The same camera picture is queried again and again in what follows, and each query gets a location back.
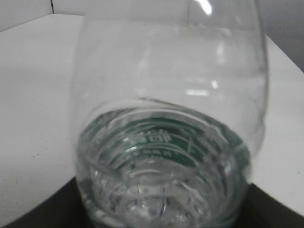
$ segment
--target dark surface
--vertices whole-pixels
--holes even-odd
[[[93,228],[75,178],[30,213],[4,228]],[[235,228],[304,228],[304,218],[251,185]]]

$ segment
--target white surface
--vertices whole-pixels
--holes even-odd
[[[48,15],[0,33],[0,227],[74,176],[66,117],[81,19]]]
[[[0,31],[51,13],[50,0],[1,0]]]
[[[73,176],[67,95],[81,20],[49,15],[0,33],[0,226]],[[254,183],[304,215],[304,75],[268,44],[267,132]]]
[[[53,0],[56,14],[84,15],[89,0]]]

